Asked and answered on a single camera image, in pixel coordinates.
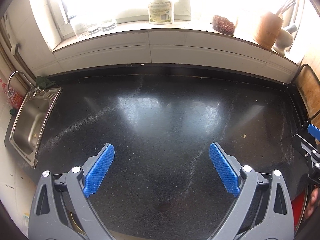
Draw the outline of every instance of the wooden utensil holder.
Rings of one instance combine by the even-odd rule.
[[[265,49],[271,49],[275,43],[283,20],[272,12],[267,12],[260,18],[257,29],[252,33],[253,39]]]

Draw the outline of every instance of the stainless steel sink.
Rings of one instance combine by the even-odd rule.
[[[33,168],[45,124],[61,89],[28,92],[14,121],[9,141]]]

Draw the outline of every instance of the red object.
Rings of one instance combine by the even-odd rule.
[[[294,219],[294,227],[298,225],[300,216],[303,212],[303,203],[304,203],[305,192],[302,192],[299,196],[297,196],[294,200],[291,201],[292,210],[293,210],[293,219]]]
[[[8,97],[10,105],[15,108],[19,109],[23,102],[23,96],[14,90],[12,87],[9,87],[9,92],[7,93],[6,84],[2,82],[2,79],[0,78],[0,84],[2,86],[3,93]]]

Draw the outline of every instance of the blue gripper pad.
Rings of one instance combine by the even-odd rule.
[[[237,197],[240,193],[239,177],[215,143],[210,144],[209,157],[226,190]]]
[[[313,124],[308,125],[308,133],[310,133],[314,138],[320,141],[320,130]]]
[[[115,149],[109,144],[85,176],[83,193],[87,198],[97,192],[114,158]]]

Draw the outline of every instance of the black countertop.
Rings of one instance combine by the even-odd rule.
[[[284,174],[291,198],[305,186],[291,147],[297,124],[283,91],[211,78],[131,75],[62,82],[32,170],[69,171],[109,142],[116,157],[90,197],[107,228],[143,238],[203,239],[227,212],[209,145],[256,171]]]

